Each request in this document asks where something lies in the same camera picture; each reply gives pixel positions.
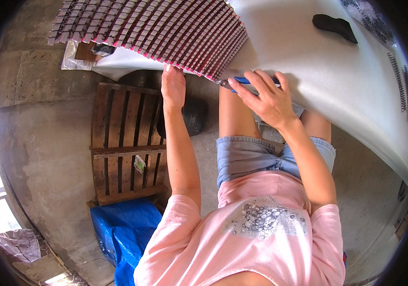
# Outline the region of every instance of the plastic bag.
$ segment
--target plastic bag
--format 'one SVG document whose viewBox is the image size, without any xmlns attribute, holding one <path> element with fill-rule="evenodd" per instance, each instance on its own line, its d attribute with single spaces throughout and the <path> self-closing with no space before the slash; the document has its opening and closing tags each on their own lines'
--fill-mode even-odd
<svg viewBox="0 0 408 286">
<path fill-rule="evenodd" d="M 366 0 L 339 0 L 347 12 L 363 25 L 387 49 L 396 43 L 391 29 L 382 15 Z"/>
<path fill-rule="evenodd" d="M 114 265 L 115 285 L 134 286 L 134 269 L 161 221 L 161 214 L 147 198 L 90 209 L 100 250 Z"/>
<path fill-rule="evenodd" d="M 64 51 L 64 58 L 61 63 L 61 70 L 83 70 L 90 71 L 93 62 L 87 60 L 75 60 L 78 43 L 74 40 L 69 40 Z"/>
</svg>

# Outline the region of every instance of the blue pliers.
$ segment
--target blue pliers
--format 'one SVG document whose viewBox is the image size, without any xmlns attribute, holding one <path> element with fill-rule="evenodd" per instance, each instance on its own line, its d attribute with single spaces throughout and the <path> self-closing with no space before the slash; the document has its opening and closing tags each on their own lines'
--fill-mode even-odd
<svg viewBox="0 0 408 286">
<path fill-rule="evenodd" d="M 248 81 L 247 78 L 245 77 L 233 77 L 236 81 L 240 82 L 241 84 L 250 84 L 250 82 Z M 278 79 L 276 79 L 275 77 L 271 77 L 272 80 L 275 83 L 276 87 L 280 87 L 280 82 Z M 232 87 L 230 86 L 230 83 L 228 82 L 228 80 L 220 80 L 220 81 L 216 81 L 216 84 L 219 84 L 221 87 L 224 87 L 226 89 L 231 90 L 231 92 L 237 93 L 234 89 L 232 89 Z"/>
</svg>

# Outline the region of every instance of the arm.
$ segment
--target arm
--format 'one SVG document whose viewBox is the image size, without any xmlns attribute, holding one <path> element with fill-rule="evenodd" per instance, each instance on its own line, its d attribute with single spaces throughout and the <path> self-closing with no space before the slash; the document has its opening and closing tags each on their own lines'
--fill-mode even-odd
<svg viewBox="0 0 408 286">
<path fill-rule="evenodd" d="M 247 71 L 244 76 L 257 89 L 259 96 L 255 96 L 235 80 L 228 81 L 244 104 L 277 129 L 290 146 L 311 203 L 311 213 L 324 205 L 337 204 L 331 172 L 293 112 L 285 76 L 281 72 L 275 73 L 280 88 L 277 88 L 272 79 L 261 70 Z"/>
<path fill-rule="evenodd" d="M 201 182 L 191 139 L 181 114 L 185 104 L 183 72 L 166 65 L 162 75 L 164 121 L 167 135 L 167 168 L 172 195 L 191 198 L 201 210 Z"/>
</svg>

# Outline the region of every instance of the woman's right hand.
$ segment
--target woman's right hand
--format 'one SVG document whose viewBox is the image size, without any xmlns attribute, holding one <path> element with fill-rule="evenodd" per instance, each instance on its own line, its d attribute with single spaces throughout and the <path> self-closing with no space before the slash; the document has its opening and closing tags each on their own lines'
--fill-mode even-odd
<svg viewBox="0 0 408 286">
<path fill-rule="evenodd" d="M 252 94 L 232 78 L 228 79 L 228 82 L 243 103 L 264 122 L 282 132 L 289 123 L 298 119 L 291 106 L 287 78 L 281 72 L 278 71 L 274 75 L 279 80 L 280 87 L 276 87 L 271 77 L 262 70 L 246 71 L 244 77 L 257 89 L 259 96 Z"/>
</svg>

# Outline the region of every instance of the blue plastic bag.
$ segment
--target blue plastic bag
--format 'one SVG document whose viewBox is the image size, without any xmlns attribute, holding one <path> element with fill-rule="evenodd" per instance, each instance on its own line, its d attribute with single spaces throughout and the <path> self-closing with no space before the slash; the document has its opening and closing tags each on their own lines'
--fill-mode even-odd
<svg viewBox="0 0 408 286">
<path fill-rule="evenodd" d="M 134 269 L 161 221 L 147 198 L 93 207 L 90 210 L 100 250 L 115 269 L 116 286 L 134 286 Z"/>
</svg>

